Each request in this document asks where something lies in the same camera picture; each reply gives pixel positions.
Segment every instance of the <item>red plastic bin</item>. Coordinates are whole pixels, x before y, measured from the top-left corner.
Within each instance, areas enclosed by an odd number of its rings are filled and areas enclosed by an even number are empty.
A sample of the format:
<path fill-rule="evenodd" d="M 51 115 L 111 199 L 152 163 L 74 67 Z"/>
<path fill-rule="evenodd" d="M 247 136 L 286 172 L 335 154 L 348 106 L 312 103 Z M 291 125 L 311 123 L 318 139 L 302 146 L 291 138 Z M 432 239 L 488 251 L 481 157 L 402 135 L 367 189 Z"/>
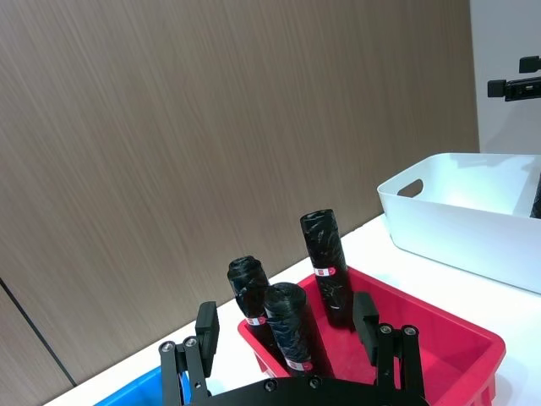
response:
<path fill-rule="evenodd" d="M 349 271 L 353 290 L 372 296 L 380 322 L 395 328 L 405 324 L 418 327 L 424 386 L 430 405 L 491 406 L 495 372 L 505 355 L 505 344 L 499 336 L 351 267 Z M 336 378 L 373 383 L 375 370 L 357 333 L 329 326 L 314 276 L 307 277 L 299 286 L 309 297 Z M 289 376 L 250 334 L 246 321 L 238 325 L 238 331 L 254 349 L 262 371 L 275 377 Z"/>

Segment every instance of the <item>white table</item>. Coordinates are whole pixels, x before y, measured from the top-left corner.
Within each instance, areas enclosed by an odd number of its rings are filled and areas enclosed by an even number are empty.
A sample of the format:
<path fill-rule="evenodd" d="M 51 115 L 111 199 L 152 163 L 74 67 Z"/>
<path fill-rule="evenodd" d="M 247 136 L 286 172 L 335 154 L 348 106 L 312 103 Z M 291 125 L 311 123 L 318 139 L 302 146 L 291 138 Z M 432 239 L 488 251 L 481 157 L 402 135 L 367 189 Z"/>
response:
<path fill-rule="evenodd" d="M 499 334 L 507 354 L 496 375 L 493 406 L 541 405 L 541 297 L 399 250 L 376 217 L 342 239 L 347 263 L 421 300 Z M 300 261 L 270 282 L 296 283 L 312 272 L 309 259 Z M 208 380 L 213 393 L 265 378 L 251 348 L 237 332 L 243 315 L 234 301 L 218 308 L 220 339 Z M 194 322 L 128 357 L 46 406 L 92 405 L 160 364 L 158 346 L 194 335 Z M 230 373 L 232 365 L 243 370 Z"/>

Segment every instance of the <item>white plastic bin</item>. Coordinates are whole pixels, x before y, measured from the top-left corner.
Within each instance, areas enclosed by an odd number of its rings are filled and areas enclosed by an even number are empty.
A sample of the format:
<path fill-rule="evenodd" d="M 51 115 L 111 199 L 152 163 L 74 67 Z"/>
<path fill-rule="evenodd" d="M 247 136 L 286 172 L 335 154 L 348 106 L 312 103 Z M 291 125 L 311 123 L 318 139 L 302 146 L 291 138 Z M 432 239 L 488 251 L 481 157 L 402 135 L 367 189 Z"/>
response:
<path fill-rule="evenodd" d="M 541 293 L 539 155 L 440 154 L 378 188 L 395 245 Z M 414 197 L 398 193 L 421 179 Z"/>

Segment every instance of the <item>red label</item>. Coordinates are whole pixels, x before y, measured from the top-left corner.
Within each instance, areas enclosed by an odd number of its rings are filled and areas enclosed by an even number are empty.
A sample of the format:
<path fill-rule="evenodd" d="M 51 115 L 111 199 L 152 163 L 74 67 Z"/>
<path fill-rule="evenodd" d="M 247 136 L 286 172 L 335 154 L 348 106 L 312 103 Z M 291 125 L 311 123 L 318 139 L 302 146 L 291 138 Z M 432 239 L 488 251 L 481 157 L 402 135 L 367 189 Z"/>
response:
<path fill-rule="evenodd" d="M 250 326 L 261 326 L 262 324 L 265 324 L 267 322 L 267 319 L 261 315 L 260 317 L 254 317 L 253 319 L 247 317 L 246 322 Z"/>
<path fill-rule="evenodd" d="M 312 370 L 313 366 L 310 361 L 295 362 L 290 359 L 286 359 L 287 365 L 293 370 Z"/>
<path fill-rule="evenodd" d="M 314 274 L 316 277 L 332 277 L 336 273 L 336 268 L 330 266 L 328 268 L 314 268 Z"/>

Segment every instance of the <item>black trash bag roll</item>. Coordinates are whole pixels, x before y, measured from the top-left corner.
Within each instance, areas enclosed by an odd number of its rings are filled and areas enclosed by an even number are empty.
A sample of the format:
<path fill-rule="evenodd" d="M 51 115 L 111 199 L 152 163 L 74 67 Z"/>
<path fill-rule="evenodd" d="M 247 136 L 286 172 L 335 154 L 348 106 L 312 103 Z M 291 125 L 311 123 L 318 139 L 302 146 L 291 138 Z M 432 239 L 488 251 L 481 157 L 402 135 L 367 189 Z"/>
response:
<path fill-rule="evenodd" d="M 532 212 L 530 217 L 541 218 L 541 176 L 539 176 L 538 189 L 535 192 L 535 198 L 533 199 Z"/>
<path fill-rule="evenodd" d="M 287 368 L 271 327 L 267 324 L 264 301 L 269 280 L 261 262 L 252 255 L 237 258 L 229 264 L 227 279 L 235 293 L 238 307 L 244 313 L 251 334 L 269 351 L 270 355 Z"/>
<path fill-rule="evenodd" d="M 304 289 L 294 283 L 272 285 L 265 310 L 292 376 L 334 376 Z"/>
<path fill-rule="evenodd" d="M 353 293 L 335 214 L 314 211 L 300 222 L 329 324 L 353 329 Z"/>

